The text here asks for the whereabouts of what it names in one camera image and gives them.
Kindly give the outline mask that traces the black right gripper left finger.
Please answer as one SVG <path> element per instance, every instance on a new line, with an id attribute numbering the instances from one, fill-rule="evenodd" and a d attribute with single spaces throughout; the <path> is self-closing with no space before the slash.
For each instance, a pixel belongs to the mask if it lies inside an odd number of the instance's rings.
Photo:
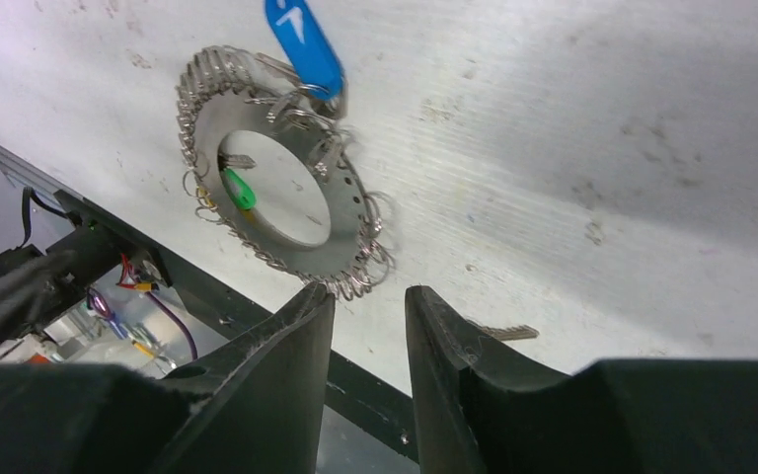
<path id="1" fill-rule="evenodd" d="M 312 473 L 335 309 L 309 284 L 161 379 L 0 364 L 0 473 Z"/>

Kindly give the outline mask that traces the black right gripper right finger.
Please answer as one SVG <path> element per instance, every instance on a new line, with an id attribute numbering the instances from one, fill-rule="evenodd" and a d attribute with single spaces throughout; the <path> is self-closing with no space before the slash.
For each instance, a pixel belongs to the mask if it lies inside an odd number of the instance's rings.
<path id="1" fill-rule="evenodd" d="M 600 359 L 567 375 L 405 296 L 424 473 L 758 473 L 758 360 Z"/>

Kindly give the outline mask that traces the metal ring disc with keyrings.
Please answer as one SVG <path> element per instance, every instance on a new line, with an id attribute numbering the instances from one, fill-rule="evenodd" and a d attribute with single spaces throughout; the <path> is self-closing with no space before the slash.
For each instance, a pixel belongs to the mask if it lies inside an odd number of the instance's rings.
<path id="1" fill-rule="evenodd" d="M 377 196 L 349 156 L 344 97 L 318 99 L 290 65 L 228 45 L 196 52 L 176 93 L 183 185 L 200 219 L 226 227 L 269 267 L 344 300 L 388 278 L 395 262 L 380 240 Z M 219 152 L 256 161 L 233 168 L 256 194 L 253 209 L 228 197 Z"/>

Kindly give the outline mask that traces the blue key tag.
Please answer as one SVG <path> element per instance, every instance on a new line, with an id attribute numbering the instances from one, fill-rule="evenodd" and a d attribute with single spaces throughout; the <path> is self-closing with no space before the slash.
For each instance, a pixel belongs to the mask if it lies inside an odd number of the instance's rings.
<path id="1" fill-rule="evenodd" d="M 265 17 L 295 73 L 323 101 L 343 89 L 341 64 L 304 0 L 265 0 Z"/>

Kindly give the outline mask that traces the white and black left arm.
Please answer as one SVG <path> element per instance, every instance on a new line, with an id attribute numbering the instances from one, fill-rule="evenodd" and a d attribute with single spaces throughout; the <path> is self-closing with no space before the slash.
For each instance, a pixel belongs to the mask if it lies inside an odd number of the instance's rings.
<path id="1" fill-rule="evenodd" d="M 0 254 L 0 345 L 40 332 L 84 301 L 120 253 L 109 231 L 79 227 L 43 252 L 29 245 Z"/>

